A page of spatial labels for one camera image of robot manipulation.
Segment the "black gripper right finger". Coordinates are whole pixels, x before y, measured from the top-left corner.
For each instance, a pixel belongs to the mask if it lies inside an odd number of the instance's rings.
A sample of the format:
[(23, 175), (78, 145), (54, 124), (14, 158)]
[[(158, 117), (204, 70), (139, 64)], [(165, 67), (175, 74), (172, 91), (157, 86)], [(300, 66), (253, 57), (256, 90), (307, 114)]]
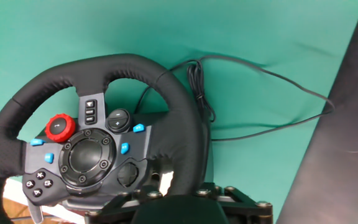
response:
[(212, 212), (216, 218), (224, 218), (226, 223), (273, 223), (273, 205), (270, 202), (256, 202), (233, 186), (220, 187), (205, 182), (194, 196), (211, 204), (202, 211)]

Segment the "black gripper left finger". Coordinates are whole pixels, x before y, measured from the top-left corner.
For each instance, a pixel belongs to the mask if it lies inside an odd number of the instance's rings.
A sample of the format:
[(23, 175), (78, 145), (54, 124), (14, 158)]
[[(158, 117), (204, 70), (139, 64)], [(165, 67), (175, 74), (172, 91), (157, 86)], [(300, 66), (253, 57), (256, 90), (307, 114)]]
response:
[(153, 185), (145, 185), (131, 192), (121, 192), (103, 208), (95, 212), (87, 212), (85, 223), (130, 223), (143, 204), (161, 198), (163, 194)]

